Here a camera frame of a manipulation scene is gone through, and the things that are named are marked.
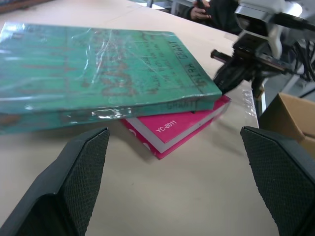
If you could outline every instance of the plastic book cover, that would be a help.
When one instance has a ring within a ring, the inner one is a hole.
[[[206,110],[221,96],[170,32],[6,23],[0,63],[0,129],[14,126],[8,132],[20,122],[36,130]],[[36,128],[34,115],[46,124]]]

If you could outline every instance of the cardboard box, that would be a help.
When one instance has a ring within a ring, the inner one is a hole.
[[[279,93],[259,119],[262,129],[294,138],[315,159],[315,103]]]

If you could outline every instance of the white table surface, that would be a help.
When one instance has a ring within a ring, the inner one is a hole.
[[[5,21],[175,32],[210,76],[235,36],[126,0],[56,0],[0,16]],[[240,136],[257,126],[249,84],[229,96],[225,115],[161,161],[119,121],[0,136],[0,225],[71,137],[111,132],[87,236],[278,236]]]

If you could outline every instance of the book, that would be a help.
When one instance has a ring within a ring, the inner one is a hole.
[[[221,96],[171,32],[5,23],[0,51],[1,132],[207,110]]]
[[[222,96],[209,111],[128,118],[122,122],[158,159],[162,159],[222,115],[230,101]]]

